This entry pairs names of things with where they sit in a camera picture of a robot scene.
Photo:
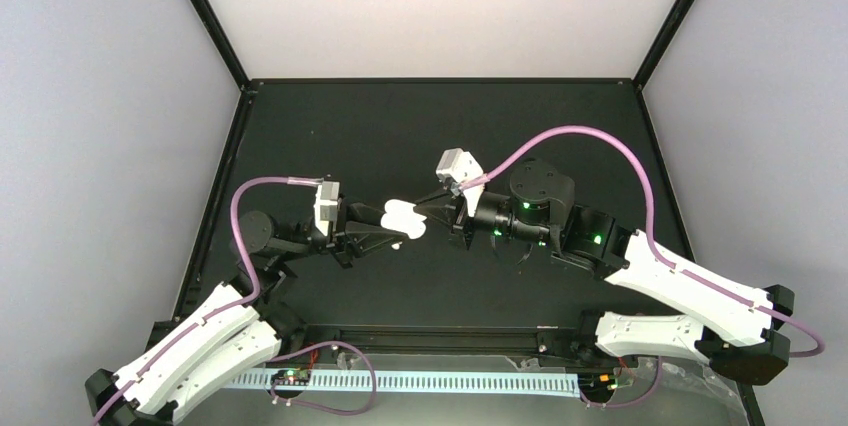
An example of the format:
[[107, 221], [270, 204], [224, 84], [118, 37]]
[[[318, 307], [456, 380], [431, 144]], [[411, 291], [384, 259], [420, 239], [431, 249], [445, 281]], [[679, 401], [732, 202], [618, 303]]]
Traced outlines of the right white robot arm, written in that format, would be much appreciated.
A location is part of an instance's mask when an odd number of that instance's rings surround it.
[[521, 241], [546, 249], [555, 262], [671, 308], [662, 316], [584, 312], [569, 338], [578, 362], [593, 365], [605, 356], [684, 359], [754, 386], [788, 366], [790, 342], [781, 327], [794, 305], [790, 289], [748, 287], [651, 246], [644, 231], [578, 204], [574, 181], [541, 160], [516, 167], [505, 194], [462, 192], [458, 180], [474, 161], [460, 149], [452, 156], [453, 165], [440, 173], [445, 190], [414, 210], [444, 224], [454, 241], [469, 247], [478, 233]]

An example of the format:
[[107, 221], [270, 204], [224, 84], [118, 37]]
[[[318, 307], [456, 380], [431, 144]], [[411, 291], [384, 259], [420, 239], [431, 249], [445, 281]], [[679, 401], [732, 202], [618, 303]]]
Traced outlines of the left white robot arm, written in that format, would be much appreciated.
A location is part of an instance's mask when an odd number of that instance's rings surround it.
[[342, 201], [321, 205], [318, 217], [291, 227], [251, 211], [233, 229], [234, 243], [254, 263], [252, 272], [215, 286], [141, 356], [85, 382], [96, 425], [178, 425], [199, 404], [241, 374], [279, 361], [314, 361], [342, 342], [309, 343], [305, 324], [282, 300], [295, 280], [291, 260], [329, 254], [343, 266], [386, 247], [420, 238], [423, 216], [410, 203], [383, 209]]

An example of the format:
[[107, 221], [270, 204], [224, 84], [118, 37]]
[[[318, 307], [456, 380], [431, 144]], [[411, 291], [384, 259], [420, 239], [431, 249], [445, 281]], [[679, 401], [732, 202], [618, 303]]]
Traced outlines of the white earbud charging case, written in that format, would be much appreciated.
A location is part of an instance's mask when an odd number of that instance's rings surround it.
[[400, 199], [390, 199], [384, 204], [380, 226], [405, 234], [409, 239], [421, 238], [426, 232], [426, 216], [417, 213], [415, 204]]

